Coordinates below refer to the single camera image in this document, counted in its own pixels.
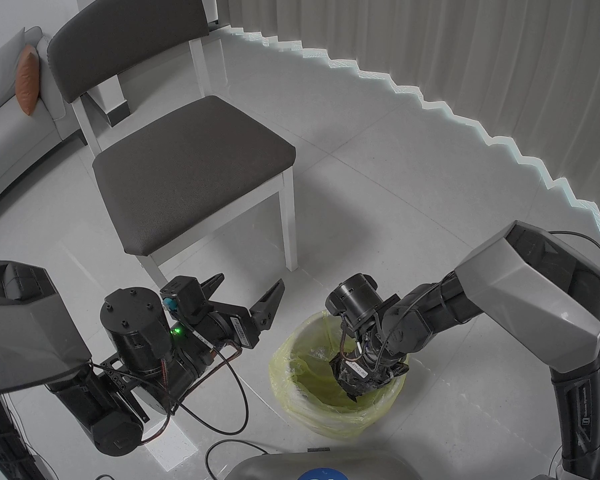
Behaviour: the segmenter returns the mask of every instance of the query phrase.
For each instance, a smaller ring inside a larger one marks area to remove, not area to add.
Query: chair seat
[[[148,256],[295,160],[286,140],[207,96],[105,149],[93,170],[125,251]]]

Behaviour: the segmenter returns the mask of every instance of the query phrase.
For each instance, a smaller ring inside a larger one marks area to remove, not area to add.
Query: sofa armrest
[[[55,120],[62,119],[65,116],[66,110],[62,94],[60,94],[60,90],[49,68],[47,60],[48,44],[47,38],[43,36],[36,46],[38,56],[40,57],[40,98],[44,102],[45,107],[47,107],[47,110],[49,110],[51,117]]]

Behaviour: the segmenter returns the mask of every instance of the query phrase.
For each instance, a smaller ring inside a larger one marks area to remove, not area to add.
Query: tile floor
[[[355,272],[372,274],[384,296],[440,279],[467,252],[513,219],[581,231],[600,239],[593,217],[547,190],[535,169],[503,146],[486,146],[469,126],[423,110],[413,94],[330,68],[289,44],[250,41],[224,29],[206,41],[214,90],[297,149],[296,216],[300,268],[285,268],[278,203],[270,198],[164,266],[168,278],[224,272],[216,299],[250,306],[282,277],[287,291],[273,329],[237,361],[251,420],[242,438],[272,450],[307,446],[387,447],[424,479],[526,479],[546,472],[559,444],[548,369],[487,316],[439,335],[411,360],[391,412],[343,444],[289,421],[269,387],[267,364],[286,336],[323,309],[327,294]],[[120,76],[133,114],[110,129],[93,111],[101,144],[199,97],[186,47]],[[600,264],[600,254],[569,240]],[[100,326],[103,297],[152,283],[121,249],[78,141],[56,151],[0,200],[0,259],[50,272],[94,360],[112,345]],[[243,418],[227,372],[187,400],[210,423]],[[177,425],[198,452],[166,472],[144,448],[121,458],[99,454],[44,387],[13,395],[28,437],[61,479],[207,478],[203,455],[220,439],[183,412]],[[218,449],[224,478],[251,453]]]

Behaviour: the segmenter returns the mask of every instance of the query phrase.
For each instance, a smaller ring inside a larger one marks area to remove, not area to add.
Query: orange pillow
[[[40,59],[33,46],[27,44],[20,53],[16,69],[16,100],[23,112],[30,116],[40,94]]]

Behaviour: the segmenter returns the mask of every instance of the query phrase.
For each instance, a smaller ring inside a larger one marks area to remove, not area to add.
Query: curtain
[[[217,0],[220,24],[389,73],[600,208],[600,0]]]

